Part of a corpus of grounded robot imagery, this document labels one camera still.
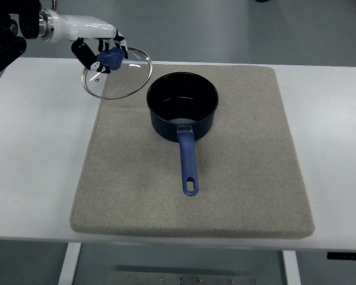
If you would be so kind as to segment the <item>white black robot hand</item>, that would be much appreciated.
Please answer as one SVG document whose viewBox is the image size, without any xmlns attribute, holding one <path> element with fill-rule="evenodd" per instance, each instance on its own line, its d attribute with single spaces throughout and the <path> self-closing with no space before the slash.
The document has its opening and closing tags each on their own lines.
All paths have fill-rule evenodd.
<svg viewBox="0 0 356 285">
<path fill-rule="evenodd" d="M 72 53 L 90 71 L 109 73 L 128 58 L 126 40 L 118 29 L 92 16 L 59 15 L 43 9 L 39 15 L 39 38 L 45 42 L 70 40 Z"/>
</svg>

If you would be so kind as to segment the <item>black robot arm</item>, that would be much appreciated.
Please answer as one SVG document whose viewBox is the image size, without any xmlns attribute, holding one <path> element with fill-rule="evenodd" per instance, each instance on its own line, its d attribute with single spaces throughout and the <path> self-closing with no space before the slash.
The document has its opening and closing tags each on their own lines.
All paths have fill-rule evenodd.
<svg viewBox="0 0 356 285">
<path fill-rule="evenodd" d="M 19 58 L 27 39 L 39 36 L 40 1 L 0 1 L 0 72 Z"/>
</svg>

